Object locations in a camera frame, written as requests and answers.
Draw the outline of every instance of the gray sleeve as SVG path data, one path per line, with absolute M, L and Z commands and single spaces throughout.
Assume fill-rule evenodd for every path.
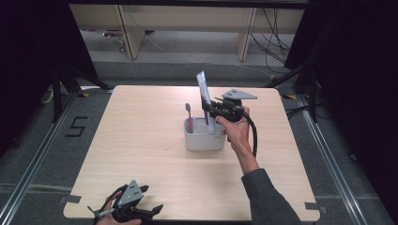
M 301 224 L 296 212 L 272 185 L 264 169 L 245 174 L 242 182 L 250 200 L 253 225 Z

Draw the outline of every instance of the camera mount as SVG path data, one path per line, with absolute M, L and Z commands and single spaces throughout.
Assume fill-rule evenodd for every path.
M 226 92 L 222 97 L 223 99 L 215 97 L 221 102 L 211 101 L 211 104 L 207 104 L 205 101 L 202 101 L 202 109 L 209 112 L 213 118 L 223 116 L 231 122 L 239 121 L 244 114 L 242 99 L 257 99 L 256 96 L 238 91 L 237 89 Z
M 139 218 L 141 220 L 152 220 L 152 218 L 161 212 L 163 205 L 154 207 L 152 211 L 137 208 L 137 204 L 144 198 L 144 192 L 149 189 L 149 186 L 139 187 L 135 180 L 132 180 L 129 185 L 118 188 L 105 202 L 100 210 L 93 211 L 89 206 L 88 209 L 94 213 L 94 224 L 100 218 L 111 214 L 112 217 L 119 223 L 128 222 L 132 219 Z M 104 210 L 109 201 L 118 193 L 122 194 L 116 198 L 112 208 Z

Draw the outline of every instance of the human hand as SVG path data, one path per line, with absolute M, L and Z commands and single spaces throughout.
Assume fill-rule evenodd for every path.
M 114 197 L 108 202 L 108 204 L 105 206 L 104 210 L 108 210 L 112 207 L 113 201 L 121 195 L 121 192 L 118 192 L 117 194 L 114 195 Z M 108 214 L 105 217 L 102 217 L 99 219 L 96 225 L 140 225 L 142 223 L 141 219 L 133 219 L 125 223 L 119 223 L 117 222 L 113 217 L 112 214 Z
M 245 113 L 250 113 L 249 108 L 243 108 Z M 247 119 L 242 116 L 239 121 L 232 123 L 222 116 L 217 116 L 216 121 L 224 126 L 225 131 L 222 134 L 226 134 L 231 142 L 231 147 L 237 154 L 243 174 L 257 170 L 259 168 L 258 163 L 249 145 L 249 122 Z
M 243 109 L 245 113 L 250 113 L 248 107 L 244 106 Z M 232 149 L 234 149 L 238 155 L 246 153 L 247 151 L 251 152 L 251 147 L 249 145 L 249 122 L 244 116 L 235 123 L 228 121 L 222 116 L 217 116 L 216 121 L 225 128 L 222 134 L 227 135 L 228 140 L 231 142 Z

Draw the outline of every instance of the black tape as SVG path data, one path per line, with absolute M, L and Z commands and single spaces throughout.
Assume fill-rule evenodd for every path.
M 79 203 L 82 196 L 68 195 L 62 196 L 59 200 L 60 203 Z
M 294 94 L 291 94 L 291 95 L 281 95 L 281 98 L 282 98 L 282 99 L 293 99 L 293 100 L 296 100 L 296 99 L 297 99 L 296 95 L 294 95 Z
M 84 131 L 84 129 L 85 129 L 85 127 L 84 126 L 75 126 L 75 123 L 76 123 L 76 121 L 78 120 L 78 119 L 87 119 L 88 117 L 87 116 L 76 116 L 74 119 L 73 119 L 73 123 L 72 123 L 72 125 L 70 125 L 70 128 L 77 128 L 77 129 L 79 129 L 80 130 L 80 132 L 79 132 L 79 134 L 67 134 L 67 135 L 65 135 L 65 137 L 73 137 L 73 138 L 76 138 L 76 137 L 81 137 L 82 136 L 82 133 L 83 133 L 83 131 Z
M 319 210 L 319 206 L 314 202 L 305 202 L 305 209 L 307 210 Z
M 327 214 L 328 213 L 328 208 L 325 207 L 319 207 L 319 211 L 321 212 L 321 214 Z

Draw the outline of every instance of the gray floor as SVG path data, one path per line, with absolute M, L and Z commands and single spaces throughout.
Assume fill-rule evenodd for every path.
M 138 58 L 132 61 L 119 50 L 118 37 L 102 37 L 101 31 L 83 31 L 82 35 L 99 77 L 112 85 L 196 85 L 187 77 L 205 69 L 211 86 L 258 87 L 270 82 L 269 75 L 282 76 L 282 73 L 265 67 L 266 63 L 272 70 L 287 71 L 280 62 L 269 56 L 266 62 L 264 53 L 254 42 L 250 44 L 246 62 L 239 62 L 233 34 L 156 31 L 147 34 Z M 282 36 L 288 45 L 292 38 Z M 278 48 L 272 50 L 280 53 Z M 286 82 L 278 90 L 281 94 L 292 94 L 293 83 Z M 91 92 L 88 97 L 74 99 L 11 224 L 90 224 L 89 220 L 65 218 L 62 214 L 64 204 L 59 200 L 67 196 L 73 187 L 110 95 L 98 91 Z M 299 106 L 294 99 L 283 99 L 283 105 L 286 109 Z M 9 149 L 0 158 L 0 205 L 6 203 L 52 125 L 52 106 L 45 104 L 39 108 L 19 137 L 21 146 Z M 328 110 L 319 107 L 317 114 L 318 125 L 368 224 L 393 224 L 359 165 L 347 157 L 350 150 Z M 79 138 L 68 138 L 68 134 L 77 131 L 70 129 L 76 116 L 87 117 L 78 124 L 85 127 L 84 133 Z M 316 224 L 355 224 L 302 112 L 290 119 L 290 125 L 314 196 L 322 209 L 321 218 Z

